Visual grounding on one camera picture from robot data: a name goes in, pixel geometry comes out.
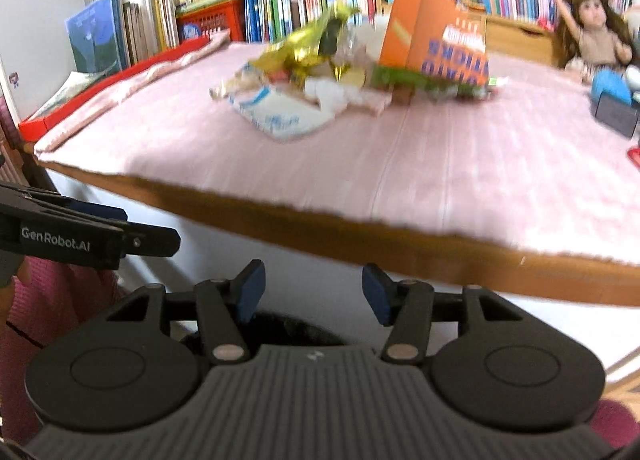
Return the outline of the red folded cloth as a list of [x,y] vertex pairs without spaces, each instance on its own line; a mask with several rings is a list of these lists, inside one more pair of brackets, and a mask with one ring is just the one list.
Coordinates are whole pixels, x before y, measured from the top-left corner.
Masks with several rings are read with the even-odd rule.
[[62,106],[53,109],[50,114],[47,114],[47,116],[43,116],[41,118],[30,117],[27,120],[21,121],[18,125],[18,132],[20,132],[22,140],[25,143],[35,143],[48,131],[53,129],[71,114],[75,113],[82,105],[88,103],[91,98],[94,98],[107,88],[114,86],[114,84],[119,83],[120,81],[134,78],[134,76],[141,74],[141,72],[146,72],[153,66],[177,61],[178,58],[183,57],[186,54],[204,48],[207,43],[209,43],[209,38],[207,36],[188,39],[176,48],[168,49],[160,54],[152,56],[146,61],[135,64],[121,72],[117,72],[117,74],[113,76],[104,78],[101,81],[94,83],[91,87],[88,87],[87,90],[82,91]]

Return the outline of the gold foil bag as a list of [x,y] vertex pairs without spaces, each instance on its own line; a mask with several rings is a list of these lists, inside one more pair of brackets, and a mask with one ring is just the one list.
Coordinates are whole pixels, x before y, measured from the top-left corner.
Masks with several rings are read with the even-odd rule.
[[329,70],[330,76],[340,80],[356,66],[358,42],[349,21],[359,14],[358,6],[329,6],[315,20],[271,43],[250,60],[250,66],[266,76],[284,72],[294,81]]

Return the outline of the grey power bank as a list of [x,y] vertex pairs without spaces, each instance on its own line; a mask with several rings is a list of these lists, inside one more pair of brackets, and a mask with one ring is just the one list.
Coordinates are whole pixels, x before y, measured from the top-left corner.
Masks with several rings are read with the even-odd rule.
[[604,93],[599,98],[594,118],[615,133],[632,139],[639,125],[639,110]]

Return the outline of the large blue book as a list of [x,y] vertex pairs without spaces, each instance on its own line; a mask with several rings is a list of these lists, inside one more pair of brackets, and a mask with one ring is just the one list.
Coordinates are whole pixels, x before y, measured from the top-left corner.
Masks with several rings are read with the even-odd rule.
[[93,0],[65,28],[78,72],[113,75],[129,67],[122,0]]

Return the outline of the wooden drawer organizer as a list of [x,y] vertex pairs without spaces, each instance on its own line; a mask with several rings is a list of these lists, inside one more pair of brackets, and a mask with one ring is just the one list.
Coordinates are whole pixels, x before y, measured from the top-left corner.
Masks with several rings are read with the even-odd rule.
[[[390,4],[387,7],[387,21],[391,9]],[[498,52],[549,66],[558,62],[559,54],[553,49],[549,31],[500,16],[480,14],[478,17],[485,27],[487,57]]]

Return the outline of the red scissors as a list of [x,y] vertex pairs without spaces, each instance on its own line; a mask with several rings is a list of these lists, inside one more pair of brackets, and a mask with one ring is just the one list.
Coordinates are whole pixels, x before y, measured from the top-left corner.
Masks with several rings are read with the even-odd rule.
[[639,147],[632,147],[630,150],[627,151],[627,156],[628,156],[629,160],[638,169],[640,169],[640,148]]

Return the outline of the red striped trousers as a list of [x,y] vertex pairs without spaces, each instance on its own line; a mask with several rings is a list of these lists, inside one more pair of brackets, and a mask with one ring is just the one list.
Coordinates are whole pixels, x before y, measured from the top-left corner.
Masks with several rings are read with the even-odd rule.
[[26,394],[28,364],[45,346],[122,297],[113,271],[26,258],[1,288],[1,436],[24,444],[40,422]]

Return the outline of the orange potato sticks box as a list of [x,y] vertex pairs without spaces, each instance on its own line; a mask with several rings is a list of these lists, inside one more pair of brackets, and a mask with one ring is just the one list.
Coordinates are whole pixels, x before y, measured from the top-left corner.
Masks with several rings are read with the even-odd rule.
[[454,0],[394,0],[378,64],[484,86],[489,80],[485,27]]

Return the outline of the blue Doraemon plush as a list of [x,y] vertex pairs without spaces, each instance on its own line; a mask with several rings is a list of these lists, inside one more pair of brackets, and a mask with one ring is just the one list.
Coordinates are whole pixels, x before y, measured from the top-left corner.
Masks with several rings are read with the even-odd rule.
[[603,95],[611,96],[614,100],[626,104],[632,104],[632,93],[630,87],[619,72],[613,69],[599,69],[592,77],[590,98],[593,102],[600,101]]

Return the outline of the brown-haired doll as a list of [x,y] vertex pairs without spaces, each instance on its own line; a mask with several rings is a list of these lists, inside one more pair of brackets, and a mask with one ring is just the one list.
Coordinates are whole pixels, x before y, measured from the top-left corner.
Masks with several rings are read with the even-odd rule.
[[555,35],[562,48],[562,66],[582,84],[600,70],[623,75],[638,63],[627,23],[608,0],[554,0],[560,19]]

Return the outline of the white tissue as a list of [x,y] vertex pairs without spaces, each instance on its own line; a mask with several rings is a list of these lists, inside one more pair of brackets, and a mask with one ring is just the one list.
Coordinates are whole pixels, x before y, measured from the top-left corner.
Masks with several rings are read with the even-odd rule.
[[358,88],[329,78],[308,77],[303,92],[307,100],[318,104],[322,113],[332,117],[344,113],[349,107],[368,109],[378,116],[390,106],[393,99],[390,93]]

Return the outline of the red plastic crate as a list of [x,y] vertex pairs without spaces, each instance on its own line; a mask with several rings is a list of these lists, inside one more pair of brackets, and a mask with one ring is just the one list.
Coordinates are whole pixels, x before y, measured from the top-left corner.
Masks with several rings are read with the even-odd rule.
[[244,42],[244,0],[227,0],[180,15],[177,26],[182,40],[228,30],[232,41]]

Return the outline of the green plastic wrapper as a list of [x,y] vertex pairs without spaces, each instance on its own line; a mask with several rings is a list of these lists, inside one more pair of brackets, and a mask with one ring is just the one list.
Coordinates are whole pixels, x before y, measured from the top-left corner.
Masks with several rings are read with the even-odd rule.
[[464,100],[484,100],[502,86],[499,78],[490,78],[486,84],[473,84],[454,78],[434,77],[405,68],[393,68],[376,65],[370,77],[370,86],[390,92],[405,91],[409,95],[424,92],[434,101],[448,98]]

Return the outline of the black trash bin bag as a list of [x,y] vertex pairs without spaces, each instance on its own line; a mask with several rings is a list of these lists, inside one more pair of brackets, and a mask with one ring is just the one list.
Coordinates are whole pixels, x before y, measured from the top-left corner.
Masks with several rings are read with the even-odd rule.
[[250,354],[255,354],[262,345],[325,347],[347,344],[326,329],[276,313],[256,312],[249,321],[234,317],[233,322]]

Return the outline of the white blue paper bag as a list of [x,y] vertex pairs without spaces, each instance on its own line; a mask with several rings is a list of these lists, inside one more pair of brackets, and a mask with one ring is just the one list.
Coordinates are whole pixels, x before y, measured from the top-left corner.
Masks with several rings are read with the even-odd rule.
[[281,142],[314,133],[334,120],[317,105],[273,87],[232,94],[228,101],[257,130]]

